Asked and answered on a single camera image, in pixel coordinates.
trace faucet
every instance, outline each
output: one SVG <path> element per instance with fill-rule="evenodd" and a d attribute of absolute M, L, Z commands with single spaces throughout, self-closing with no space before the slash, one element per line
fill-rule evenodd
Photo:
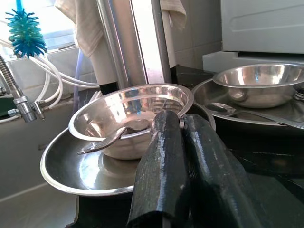
<path fill-rule="evenodd" d="M 13 102 L 16 105 L 17 109 L 12 109 L 8 111 L 9 116 L 14 116 L 21 114 L 26 123 L 36 120 L 36 115 L 44 119 L 44 115 L 40 109 L 39 102 L 29 103 L 28 98 L 23 94 L 20 87 L 17 85 L 10 69 L 5 63 L 4 59 L 0 54 L 0 73 L 3 75 L 5 82 L 7 83 L 9 90 L 14 98 Z"/>

